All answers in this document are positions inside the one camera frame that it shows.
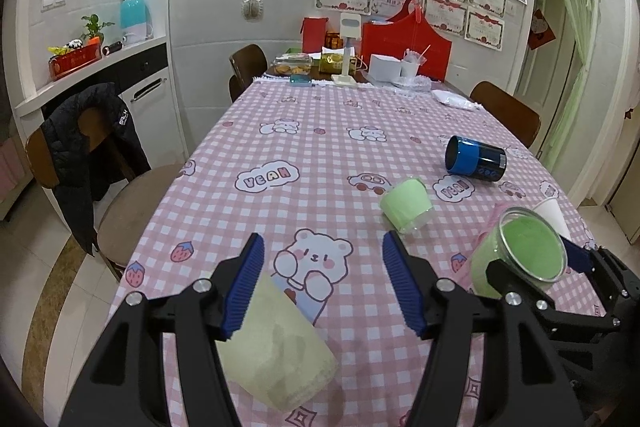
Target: green cup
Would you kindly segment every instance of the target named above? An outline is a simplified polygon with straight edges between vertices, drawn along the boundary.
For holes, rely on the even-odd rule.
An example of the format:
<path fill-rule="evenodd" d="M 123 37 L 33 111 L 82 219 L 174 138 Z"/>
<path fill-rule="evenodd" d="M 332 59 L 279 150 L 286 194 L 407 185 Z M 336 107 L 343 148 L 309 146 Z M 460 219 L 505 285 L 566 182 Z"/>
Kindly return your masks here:
<path fill-rule="evenodd" d="M 380 208 L 398 232 L 407 233 L 429 222 L 433 205 L 422 180 L 408 178 L 382 196 Z"/>
<path fill-rule="evenodd" d="M 512 206 L 500 214 L 494 229 L 471 256 L 471 280 L 476 295 L 500 298 L 486 279 L 486 267 L 502 259 L 529 282 L 546 291 L 567 265 L 566 250 L 548 222 L 527 208 Z"/>

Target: tablecloth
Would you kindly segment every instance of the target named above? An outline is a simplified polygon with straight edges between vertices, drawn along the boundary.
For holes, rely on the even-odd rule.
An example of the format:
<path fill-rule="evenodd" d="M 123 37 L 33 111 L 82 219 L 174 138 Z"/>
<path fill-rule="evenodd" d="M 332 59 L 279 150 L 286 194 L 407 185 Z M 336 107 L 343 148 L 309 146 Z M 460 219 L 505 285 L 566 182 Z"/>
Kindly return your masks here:
<path fill-rule="evenodd" d="M 444 151 L 452 134 L 503 147 L 508 164 L 501 181 L 448 174 Z M 208 277 L 258 232 L 266 245 L 263 270 L 315 324 L 340 367 L 324 391 L 289 413 L 268 410 L 230 383 L 242 425 L 401 426 L 430 342 L 416 338 L 402 319 L 382 263 L 382 237 L 390 226 L 379 201 L 410 175 L 426 182 L 434 217 L 404 243 L 441 277 L 463 278 L 497 204 L 532 207 L 558 198 L 574 242 L 593 242 L 549 173 L 484 109 L 454 109 L 428 94 L 370 86 L 254 82 L 162 199 L 111 312 L 134 289 L 155 298 Z M 569 269 L 549 294 L 559 310 L 604 315 L 586 277 Z M 461 426 L 473 424 L 481 381 L 481 335 L 472 344 Z M 185 426 L 170 335 L 165 376 L 171 421 Z"/>

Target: green lace curtain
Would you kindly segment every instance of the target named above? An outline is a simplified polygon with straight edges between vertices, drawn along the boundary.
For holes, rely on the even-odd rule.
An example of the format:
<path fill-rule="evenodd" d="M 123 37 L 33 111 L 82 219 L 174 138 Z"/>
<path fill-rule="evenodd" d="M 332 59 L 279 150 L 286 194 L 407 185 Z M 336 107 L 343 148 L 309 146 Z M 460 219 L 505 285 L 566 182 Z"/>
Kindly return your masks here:
<path fill-rule="evenodd" d="M 564 0 L 564 3 L 575 33 L 575 47 L 583 66 L 575 79 L 574 87 L 564 106 L 560 120 L 553 127 L 540 158 L 542 165 L 549 171 L 556 165 L 558 156 L 564 147 L 578 113 L 578 106 L 582 99 L 591 66 L 591 54 L 593 54 L 594 47 L 592 36 L 597 30 L 600 0 Z"/>

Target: wooden chair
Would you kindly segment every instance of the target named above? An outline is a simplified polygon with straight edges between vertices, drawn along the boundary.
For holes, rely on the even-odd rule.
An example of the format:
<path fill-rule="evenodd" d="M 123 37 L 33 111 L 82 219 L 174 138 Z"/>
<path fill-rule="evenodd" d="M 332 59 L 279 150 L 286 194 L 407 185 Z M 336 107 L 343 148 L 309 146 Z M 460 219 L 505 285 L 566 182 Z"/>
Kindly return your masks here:
<path fill-rule="evenodd" d="M 229 57 L 231 67 L 244 91 L 251 86 L 254 76 L 261 76 L 267 70 L 267 57 L 257 44 L 249 44 Z"/>
<path fill-rule="evenodd" d="M 540 130 L 540 117 L 535 111 L 487 81 L 474 87 L 470 98 L 481 103 L 527 148 L 531 147 Z"/>
<path fill-rule="evenodd" d="M 89 152 L 104 142 L 129 182 L 111 201 L 98 231 L 94 229 L 94 245 L 114 277 L 120 279 L 147 223 L 182 165 L 165 165 L 136 177 L 118 150 L 111 125 L 100 109 L 85 110 L 78 118 L 78 127 L 89 138 Z M 55 188 L 60 181 L 41 128 L 27 140 L 26 152 L 33 177 L 44 188 Z"/>
<path fill-rule="evenodd" d="M 229 79 L 229 96 L 231 97 L 231 102 L 235 102 L 242 93 L 244 93 L 244 87 L 242 87 L 238 77 L 232 74 Z"/>

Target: chair seat cushion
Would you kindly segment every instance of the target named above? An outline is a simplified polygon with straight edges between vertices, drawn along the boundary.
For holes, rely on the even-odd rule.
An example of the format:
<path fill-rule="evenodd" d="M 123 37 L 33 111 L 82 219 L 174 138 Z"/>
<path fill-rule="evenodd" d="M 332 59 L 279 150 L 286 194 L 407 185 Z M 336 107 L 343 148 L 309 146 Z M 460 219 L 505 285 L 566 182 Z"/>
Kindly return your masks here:
<path fill-rule="evenodd" d="M 146 225 L 182 164 L 164 165 L 138 176 L 111 201 L 98 229 L 100 251 L 126 267 Z"/>

